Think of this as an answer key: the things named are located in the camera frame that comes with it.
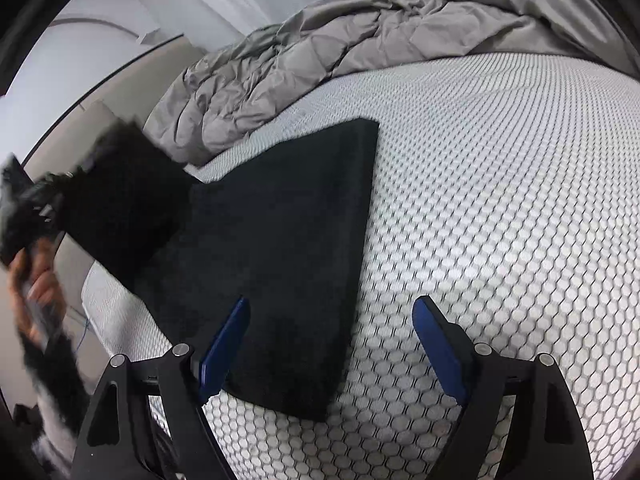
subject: gray comforter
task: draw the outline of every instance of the gray comforter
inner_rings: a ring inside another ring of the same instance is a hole
[[[326,0],[185,69],[145,131],[201,166],[330,78],[485,52],[582,57],[640,76],[639,54],[595,0]]]

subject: human hand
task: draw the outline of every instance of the human hand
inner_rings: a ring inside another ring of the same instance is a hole
[[[62,321],[66,314],[66,301],[58,278],[53,271],[54,251],[50,240],[41,238],[36,242],[32,254],[31,274],[28,277],[32,284],[28,292],[28,300],[39,306],[51,305],[54,315]],[[34,345],[40,346],[42,335],[33,322],[29,309],[22,296],[24,273],[27,266],[26,250],[21,250],[9,267],[8,288],[15,325],[19,332]]]

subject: black fabric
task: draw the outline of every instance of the black fabric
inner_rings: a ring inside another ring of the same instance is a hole
[[[106,132],[81,167],[66,185],[58,224],[133,290],[142,265],[180,227],[198,180],[125,123]]]
[[[39,407],[28,408],[24,404],[14,406],[14,424],[25,439],[32,444],[42,434],[42,416]]]
[[[249,299],[225,387],[236,397],[324,419],[351,336],[377,132],[338,124],[194,186],[190,219],[136,280],[172,343]]]
[[[76,367],[71,340],[64,334],[47,346],[43,353],[30,339],[19,333],[24,349],[24,365],[50,393],[62,421],[74,436],[80,433],[89,395]]]
[[[225,389],[323,420],[351,336],[378,124],[281,142],[210,184],[135,138],[96,150],[74,177],[62,228],[174,344],[248,298],[252,321]]]

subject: mattress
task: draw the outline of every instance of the mattress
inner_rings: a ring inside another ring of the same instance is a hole
[[[201,170],[221,178],[277,142],[356,117],[380,122],[358,319],[324,423],[225,392],[205,406],[239,479],[425,478],[460,407],[411,326],[429,294],[500,354],[552,354],[610,478],[640,431],[640,84],[591,62],[485,54],[329,81]],[[84,308],[111,353],[169,343],[95,264]],[[166,426],[159,399],[151,400]],[[504,399],[481,478],[510,422]]]

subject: blue cable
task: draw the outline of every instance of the blue cable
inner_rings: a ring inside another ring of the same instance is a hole
[[[76,347],[76,351],[74,352],[75,354],[78,353],[78,350],[82,346],[82,342],[84,341],[84,336],[86,336],[86,331],[87,331],[88,328],[89,328],[89,320],[87,319],[84,322],[84,333],[82,334],[82,337],[80,338],[80,342],[78,343],[78,346]]]

